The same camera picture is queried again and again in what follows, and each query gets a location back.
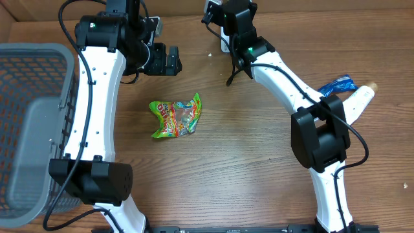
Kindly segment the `colourful gummy candy bag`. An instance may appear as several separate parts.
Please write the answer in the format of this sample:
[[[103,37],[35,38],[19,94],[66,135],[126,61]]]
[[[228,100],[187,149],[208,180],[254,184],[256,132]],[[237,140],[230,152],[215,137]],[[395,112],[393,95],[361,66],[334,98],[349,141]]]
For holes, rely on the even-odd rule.
[[[202,102],[198,93],[188,102],[153,101],[149,104],[151,112],[157,116],[160,128],[152,137],[177,138],[195,132],[201,116]]]

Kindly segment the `blue snack wrapper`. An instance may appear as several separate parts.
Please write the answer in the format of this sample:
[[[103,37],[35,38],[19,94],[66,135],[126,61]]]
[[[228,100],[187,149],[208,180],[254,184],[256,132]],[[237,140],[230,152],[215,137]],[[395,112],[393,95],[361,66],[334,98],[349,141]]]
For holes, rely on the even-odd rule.
[[[324,97],[328,97],[331,94],[355,91],[357,89],[358,86],[355,85],[353,79],[348,74],[346,74],[320,87],[318,89],[318,92],[321,93]]]

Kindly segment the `white tube gold cap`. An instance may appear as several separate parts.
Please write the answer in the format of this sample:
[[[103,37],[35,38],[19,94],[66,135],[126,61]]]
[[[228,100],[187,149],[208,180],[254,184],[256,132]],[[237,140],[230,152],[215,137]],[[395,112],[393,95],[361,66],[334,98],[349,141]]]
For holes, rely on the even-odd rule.
[[[343,102],[345,119],[349,125],[352,125],[360,117],[377,91],[378,85],[375,82],[369,82],[360,86]]]

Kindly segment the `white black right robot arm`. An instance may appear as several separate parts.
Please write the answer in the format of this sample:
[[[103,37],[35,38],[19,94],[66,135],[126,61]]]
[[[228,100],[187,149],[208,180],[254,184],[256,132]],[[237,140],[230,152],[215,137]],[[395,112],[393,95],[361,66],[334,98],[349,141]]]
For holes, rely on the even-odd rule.
[[[317,199],[316,224],[322,232],[349,232],[349,213],[343,172],[352,127],[343,102],[324,97],[310,88],[283,62],[265,38],[258,36],[253,19],[257,5],[251,1],[226,1],[218,7],[217,24],[230,40],[228,48],[235,72],[245,72],[265,86],[291,117],[291,148],[309,170]]]

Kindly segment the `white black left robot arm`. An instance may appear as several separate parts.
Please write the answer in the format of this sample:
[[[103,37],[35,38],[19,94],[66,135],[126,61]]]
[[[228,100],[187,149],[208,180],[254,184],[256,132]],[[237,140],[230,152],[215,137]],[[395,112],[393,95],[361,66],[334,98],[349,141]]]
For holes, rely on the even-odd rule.
[[[83,16],[67,35],[79,58],[78,95],[63,157],[50,160],[49,174],[61,194],[103,214],[111,232],[151,231],[131,196],[131,165],[115,160],[113,135],[123,76],[175,76],[182,69],[178,49],[155,42],[161,30],[145,2],[108,0],[103,12]]]

